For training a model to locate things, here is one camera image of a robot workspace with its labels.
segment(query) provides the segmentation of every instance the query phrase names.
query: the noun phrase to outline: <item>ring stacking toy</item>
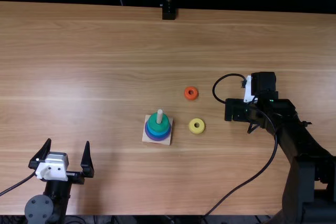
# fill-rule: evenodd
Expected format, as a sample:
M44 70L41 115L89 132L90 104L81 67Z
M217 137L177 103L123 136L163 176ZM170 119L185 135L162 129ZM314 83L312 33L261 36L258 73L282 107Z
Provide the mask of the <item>ring stacking toy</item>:
M195 87L186 87L184 90L184 96L188 100L195 100L198 97L198 90Z
M162 110L151 115L145 124L146 135L154 141L165 140L172 130L168 117Z
M201 134L205 129L204 122L199 118L194 118L189 123L189 130L194 134Z

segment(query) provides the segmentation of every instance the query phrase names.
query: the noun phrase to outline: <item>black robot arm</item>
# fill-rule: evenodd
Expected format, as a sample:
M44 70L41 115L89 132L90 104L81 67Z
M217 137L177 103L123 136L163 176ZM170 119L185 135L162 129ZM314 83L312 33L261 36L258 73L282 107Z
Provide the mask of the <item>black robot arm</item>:
M82 172L69 172L68 155L50 152L51 139L30 160L28 167L34 169L37 178L46 182L43 195L31 198L25 207L29 224L64 223L72 184L83 185L85 178L93 178L94 169L87 141L81 161Z
M336 159L309 134L306 127L311 123L300 121L294 105L287 99L278 99L275 84L275 73L253 73L254 101L247 104L243 99L226 99L225 108L226 121L249 122L273 136L277 134L290 163L282 210L266 224L336 223ZM258 110L271 119L275 130ZM326 184L326 189L315 189L315 181Z

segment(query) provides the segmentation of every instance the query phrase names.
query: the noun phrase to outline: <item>wooden table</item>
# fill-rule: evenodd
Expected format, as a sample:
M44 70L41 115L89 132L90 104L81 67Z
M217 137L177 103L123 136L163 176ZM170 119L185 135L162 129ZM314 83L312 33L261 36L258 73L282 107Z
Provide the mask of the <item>wooden table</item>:
M336 154L336 16L0 2L1 190L31 173L30 158L48 137L51 150L80 170L85 141L96 170L73 185L68 214L204 214L264 166L273 139L225 122L211 93L222 75L275 71L309 131ZM188 101L184 88L196 86ZM240 79L218 86L241 98ZM141 142L144 117L163 108L174 117L171 146ZM193 135L192 118L206 130ZM289 164L272 165L214 214L274 214ZM23 214L45 183L1 197L0 214Z

